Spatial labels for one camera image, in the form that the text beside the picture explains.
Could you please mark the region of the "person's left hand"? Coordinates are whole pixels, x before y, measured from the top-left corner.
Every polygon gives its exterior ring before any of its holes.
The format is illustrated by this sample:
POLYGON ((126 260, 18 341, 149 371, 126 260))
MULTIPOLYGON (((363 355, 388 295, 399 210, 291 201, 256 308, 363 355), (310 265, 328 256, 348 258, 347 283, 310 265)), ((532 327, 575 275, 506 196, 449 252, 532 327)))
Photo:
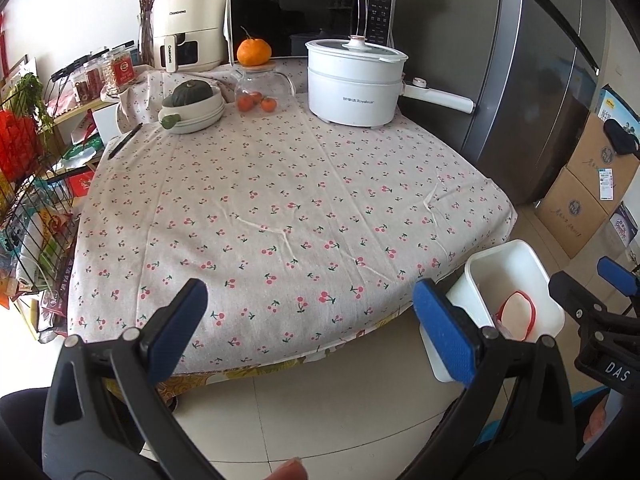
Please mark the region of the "person's left hand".
POLYGON ((299 458, 292 458, 277 466, 266 480, 307 480, 308 472, 299 458))

